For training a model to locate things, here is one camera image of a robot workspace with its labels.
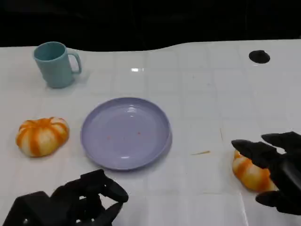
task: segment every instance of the black circular object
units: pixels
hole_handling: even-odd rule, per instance
[[[249,54],[250,60],[258,64],[265,64],[270,60],[270,56],[264,50],[255,50]]]

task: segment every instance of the orange striped bun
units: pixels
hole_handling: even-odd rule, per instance
[[[242,156],[237,150],[234,153],[232,169],[240,182],[252,191],[265,192],[277,189],[269,177],[268,169],[255,166],[250,159]]]
[[[69,127],[64,119],[51,117],[26,120],[19,128],[16,144],[30,157],[53,153],[69,137]]]

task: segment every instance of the white table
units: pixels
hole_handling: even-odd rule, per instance
[[[0,223],[17,196],[53,190],[97,169],[79,141],[84,118],[114,97],[142,97],[167,113],[169,155],[143,170],[106,171],[130,194],[115,226],[300,226],[301,218],[257,204],[231,171],[232,139],[301,132],[301,41],[188,43],[145,52],[79,51],[83,74],[46,87],[34,47],[0,48]],[[271,61],[257,65],[252,50]],[[29,159],[15,144],[27,119],[59,116],[71,128],[54,155]],[[208,154],[191,155],[210,150]],[[105,199],[105,205],[111,201]]]

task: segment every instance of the mug handle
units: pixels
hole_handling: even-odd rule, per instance
[[[79,70],[76,71],[76,72],[72,71],[72,73],[73,73],[73,74],[80,74],[81,71],[82,71],[82,69],[81,69],[81,61],[80,61],[79,55],[78,55],[76,52],[74,52],[74,51],[69,51],[69,52],[68,52],[68,55],[74,56],[75,59],[76,59],[76,61],[77,61],[78,66],[79,66]]]

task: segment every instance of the lavender plate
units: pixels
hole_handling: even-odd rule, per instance
[[[81,129],[81,143],[95,163],[112,170],[145,166],[172,143],[170,124],[155,104],[138,98],[117,98],[95,108]]]

